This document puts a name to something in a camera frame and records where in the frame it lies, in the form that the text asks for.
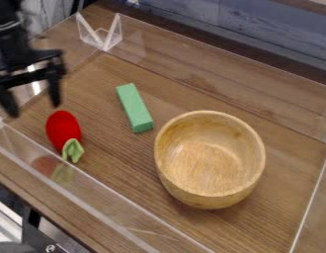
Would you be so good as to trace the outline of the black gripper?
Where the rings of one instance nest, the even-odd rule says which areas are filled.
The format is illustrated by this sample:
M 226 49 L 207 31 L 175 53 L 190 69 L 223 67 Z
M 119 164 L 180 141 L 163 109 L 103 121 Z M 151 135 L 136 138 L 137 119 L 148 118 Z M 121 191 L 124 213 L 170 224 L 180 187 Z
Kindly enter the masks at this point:
M 44 68 L 13 75 L 15 71 L 25 70 L 31 65 L 43 61 L 48 63 Z M 15 96 L 7 89 L 48 79 L 49 96 L 53 107 L 56 108 L 61 103 L 59 79 L 65 73 L 67 68 L 61 49 L 33 49 L 31 57 L 23 63 L 12 65 L 0 59 L 0 106 L 11 117 L 19 118 L 20 110 Z

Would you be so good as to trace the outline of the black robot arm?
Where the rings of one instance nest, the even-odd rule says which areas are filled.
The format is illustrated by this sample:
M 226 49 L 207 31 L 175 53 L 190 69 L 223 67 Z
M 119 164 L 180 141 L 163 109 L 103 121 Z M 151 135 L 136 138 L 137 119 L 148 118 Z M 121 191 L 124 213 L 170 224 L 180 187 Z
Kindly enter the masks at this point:
M 0 106 L 20 117 L 11 89 L 47 80 L 53 107 L 61 103 L 60 79 L 67 74 L 61 49 L 36 49 L 20 13 L 23 0 L 0 0 Z

